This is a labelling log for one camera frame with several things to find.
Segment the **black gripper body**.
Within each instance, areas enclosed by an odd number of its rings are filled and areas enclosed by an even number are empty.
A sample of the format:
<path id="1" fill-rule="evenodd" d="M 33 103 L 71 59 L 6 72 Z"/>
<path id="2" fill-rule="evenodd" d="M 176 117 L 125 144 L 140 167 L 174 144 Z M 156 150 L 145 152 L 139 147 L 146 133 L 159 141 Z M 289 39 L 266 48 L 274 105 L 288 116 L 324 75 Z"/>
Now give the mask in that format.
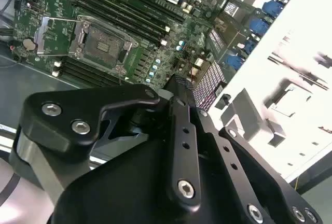
<path id="1" fill-rule="evenodd" d="M 153 138 L 74 181 L 54 223 L 230 223 L 220 177 L 199 140 L 192 109 L 170 114 Z"/>

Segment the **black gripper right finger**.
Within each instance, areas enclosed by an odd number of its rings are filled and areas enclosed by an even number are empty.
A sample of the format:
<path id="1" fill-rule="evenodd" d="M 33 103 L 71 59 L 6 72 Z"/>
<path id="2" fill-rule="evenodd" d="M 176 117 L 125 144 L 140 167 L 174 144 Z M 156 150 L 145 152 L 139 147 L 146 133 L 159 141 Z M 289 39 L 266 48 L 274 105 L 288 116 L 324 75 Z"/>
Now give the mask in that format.
<path id="1" fill-rule="evenodd" d="M 199 140 L 220 177 L 221 206 L 230 223 L 322 223 L 310 204 L 234 129 L 216 130 L 211 117 L 196 107 L 192 83 L 184 92 L 194 111 Z"/>

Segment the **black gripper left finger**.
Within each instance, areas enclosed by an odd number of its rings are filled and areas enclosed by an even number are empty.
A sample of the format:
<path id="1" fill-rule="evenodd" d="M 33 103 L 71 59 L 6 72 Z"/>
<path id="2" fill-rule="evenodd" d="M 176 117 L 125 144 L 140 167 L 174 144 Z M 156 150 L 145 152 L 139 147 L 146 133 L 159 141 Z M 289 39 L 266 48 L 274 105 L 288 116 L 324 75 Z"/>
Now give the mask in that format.
<path id="1" fill-rule="evenodd" d="M 77 179 L 155 137 L 166 139 L 170 114 L 192 109 L 185 80 L 173 75 L 159 92 L 135 84 L 30 95 L 10 155 L 15 169 L 32 171 L 56 207 Z"/>

